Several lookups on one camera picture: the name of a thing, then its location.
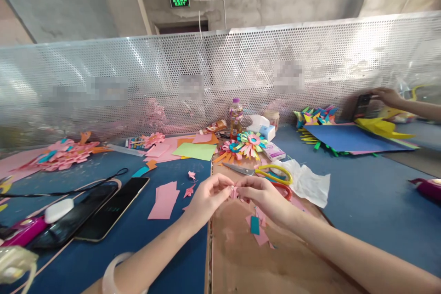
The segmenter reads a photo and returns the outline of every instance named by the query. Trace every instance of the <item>table surface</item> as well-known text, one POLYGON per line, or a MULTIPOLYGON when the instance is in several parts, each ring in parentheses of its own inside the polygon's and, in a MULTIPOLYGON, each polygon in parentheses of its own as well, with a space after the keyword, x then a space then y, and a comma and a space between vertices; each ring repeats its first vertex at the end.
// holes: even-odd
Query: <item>table surface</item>
MULTIPOLYGON (((432 125, 424 129, 432 132, 439 127, 432 125)), ((407 126, 409 130, 412 130, 411 125, 407 126)), ((279 128, 273 142, 314 173, 331 173, 328 204, 323 212, 336 228, 441 276, 441 238, 438 235, 441 209, 419 195, 408 183, 417 177, 430 178, 428 175, 383 157, 336 158, 324 150, 314 151, 313 145, 304 144, 295 128, 289 125, 279 128)), ((18 181, 10 192, 71 190, 127 167, 129 173, 120 178, 125 183, 141 166, 142 158, 136 156, 117 152, 96 154, 88 162, 69 170, 39 172, 18 181)), ((192 183, 187 175, 189 170, 196 172, 196 178, 201 181, 210 175, 210 162, 186 159, 158 164, 157 169, 148 173, 150 183, 108 237, 98 244, 73 241, 37 276, 30 293, 48 289, 78 293, 102 276, 113 257, 136 251, 153 240, 181 215, 182 207, 190 201, 182 198, 185 188, 192 183), (155 188, 170 181, 178 181, 177 188, 181 189, 171 219, 147 221, 155 199, 155 188)), ((230 170, 213 166, 213 172, 225 171, 230 170)), ((0 213, 0 222, 12 225, 51 200, 50 197, 11 199, 8 208, 0 213)), ((315 206, 302 201, 314 216, 323 219, 315 206)), ((277 288, 285 291, 296 288, 309 293, 363 292, 306 243, 271 222, 266 232, 277 249, 258 247, 245 222, 245 217, 252 212, 250 205, 228 201, 213 217, 211 270, 214 294, 230 291, 265 293, 277 288)), ((208 269, 205 266, 209 260, 206 260, 206 254, 207 228, 204 227, 180 250, 153 283, 149 293, 206 291, 208 269)), ((39 266, 50 256, 41 256, 39 266)), ((17 284, 2 286, 0 293, 10 293, 16 287, 17 284)))

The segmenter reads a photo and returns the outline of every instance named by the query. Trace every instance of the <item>hand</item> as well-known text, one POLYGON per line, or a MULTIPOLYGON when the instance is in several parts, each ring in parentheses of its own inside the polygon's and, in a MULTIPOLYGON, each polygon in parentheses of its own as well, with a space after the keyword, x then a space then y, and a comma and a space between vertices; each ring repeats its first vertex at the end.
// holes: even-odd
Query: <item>hand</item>
POLYGON ((404 101, 404 99, 398 94, 397 91, 387 87, 379 87, 373 89, 371 93, 377 96, 378 99, 383 101, 386 106, 389 106, 391 108, 400 109, 401 104, 404 101))
POLYGON ((280 226, 286 227, 289 215, 297 209, 265 178, 245 176, 236 186, 240 198, 251 199, 265 215, 280 226))
POLYGON ((199 231, 233 191, 233 181, 221 174, 213 175, 200 183, 192 201, 182 215, 199 231))

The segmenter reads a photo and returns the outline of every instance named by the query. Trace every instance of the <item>tissue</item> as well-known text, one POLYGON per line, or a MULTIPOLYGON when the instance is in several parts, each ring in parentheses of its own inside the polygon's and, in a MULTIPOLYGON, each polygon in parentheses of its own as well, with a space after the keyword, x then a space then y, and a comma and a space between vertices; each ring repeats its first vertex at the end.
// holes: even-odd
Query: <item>tissue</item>
MULTIPOLYGON (((300 166, 294 159, 286 162, 274 161, 272 164, 283 167, 291 173, 293 183, 289 187, 300 198, 305 198, 320 208, 326 207, 331 182, 330 174, 325 176, 316 175, 306 165, 300 166)), ((277 170, 272 169, 272 171, 279 175, 277 170)))
POLYGON ((270 121, 260 115, 250 115, 249 116, 253 123, 247 127, 247 131, 259 132, 264 139, 270 142, 276 136, 276 127, 270 125, 270 121))

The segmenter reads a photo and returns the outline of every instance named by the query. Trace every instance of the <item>white bangle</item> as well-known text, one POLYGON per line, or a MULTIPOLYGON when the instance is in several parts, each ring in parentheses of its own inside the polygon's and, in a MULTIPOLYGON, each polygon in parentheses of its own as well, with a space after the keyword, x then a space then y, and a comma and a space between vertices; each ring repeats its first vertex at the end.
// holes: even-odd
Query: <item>white bangle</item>
MULTIPOLYGON (((110 262, 109 266, 104 272, 104 277, 102 278, 102 294, 121 294, 116 288, 115 279, 113 277, 113 272, 118 263, 124 262, 126 259, 131 257, 133 253, 123 253, 118 255, 110 262)), ((148 288, 141 294, 147 294, 148 288)))

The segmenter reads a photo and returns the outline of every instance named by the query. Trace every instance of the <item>black cord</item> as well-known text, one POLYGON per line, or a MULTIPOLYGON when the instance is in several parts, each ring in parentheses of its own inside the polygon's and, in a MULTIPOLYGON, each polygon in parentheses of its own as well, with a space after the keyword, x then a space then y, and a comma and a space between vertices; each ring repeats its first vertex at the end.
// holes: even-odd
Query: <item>black cord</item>
POLYGON ((81 190, 77 190, 77 191, 69 191, 69 192, 56 192, 56 193, 48 193, 48 194, 0 194, 0 198, 40 198, 43 196, 61 196, 61 195, 72 195, 72 194, 78 194, 81 192, 86 192, 86 191, 90 191, 91 189, 94 189, 102 184, 104 184, 105 182, 108 182, 109 180, 113 179, 116 176, 119 175, 124 175, 129 171, 129 169, 127 168, 122 168, 120 169, 116 174, 108 177, 107 179, 102 180, 101 182, 95 184, 92 187, 88 187, 88 188, 83 188, 81 190))

